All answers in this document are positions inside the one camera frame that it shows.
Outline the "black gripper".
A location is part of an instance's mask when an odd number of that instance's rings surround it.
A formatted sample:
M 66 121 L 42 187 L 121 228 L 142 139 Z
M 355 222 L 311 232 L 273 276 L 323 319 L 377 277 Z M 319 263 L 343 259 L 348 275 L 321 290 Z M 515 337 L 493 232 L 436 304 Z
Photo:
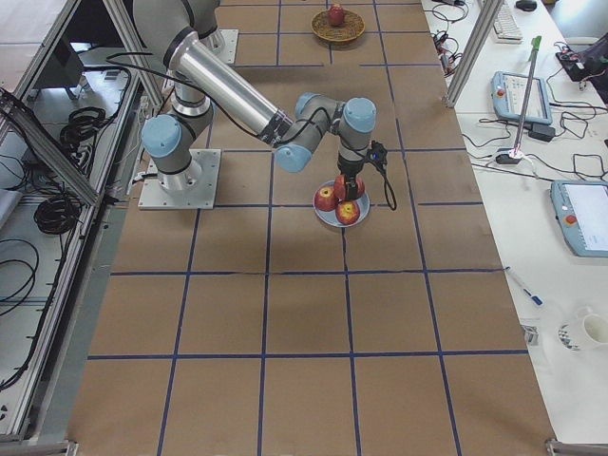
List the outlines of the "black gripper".
M 345 200 L 357 199 L 357 176 L 363 170 L 363 161 L 349 161 L 339 159 L 337 162 L 338 170 L 345 181 Z

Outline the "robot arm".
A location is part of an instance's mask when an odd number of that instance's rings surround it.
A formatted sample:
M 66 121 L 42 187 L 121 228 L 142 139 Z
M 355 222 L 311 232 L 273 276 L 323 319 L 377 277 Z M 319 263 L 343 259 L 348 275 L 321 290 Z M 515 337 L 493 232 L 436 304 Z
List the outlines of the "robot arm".
M 367 98 L 337 101 L 315 93 L 302 94 L 290 118 L 243 77 L 223 63 L 211 40 L 219 37 L 217 1 L 136 1 L 133 19 L 146 48 L 177 81 L 195 91 L 194 100 L 176 100 L 178 107 L 203 105 L 210 98 L 225 114 L 245 124 L 252 136 L 275 149 L 275 161 L 288 172 L 300 172 L 324 135 L 340 140 L 338 169 L 345 179 L 346 198 L 361 194 L 357 175 L 371 146 L 376 106 Z
M 199 39 L 216 54 L 220 53 L 225 45 L 216 16 L 220 3 L 220 0 L 194 2 L 195 29 L 199 33 Z

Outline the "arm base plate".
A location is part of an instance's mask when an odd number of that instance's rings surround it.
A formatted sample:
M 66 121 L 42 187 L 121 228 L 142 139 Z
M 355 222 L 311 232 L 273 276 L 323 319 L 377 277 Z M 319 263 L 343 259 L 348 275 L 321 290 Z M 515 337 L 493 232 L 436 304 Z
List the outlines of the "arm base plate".
M 237 29 L 218 28 L 204 42 L 224 64 L 232 65 L 235 62 L 238 47 Z
M 152 161 L 143 179 L 139 208 L 143 210 L 214 208 L 220 170 L 220 149 L 191 149 L 189 167 L 167 175 Z

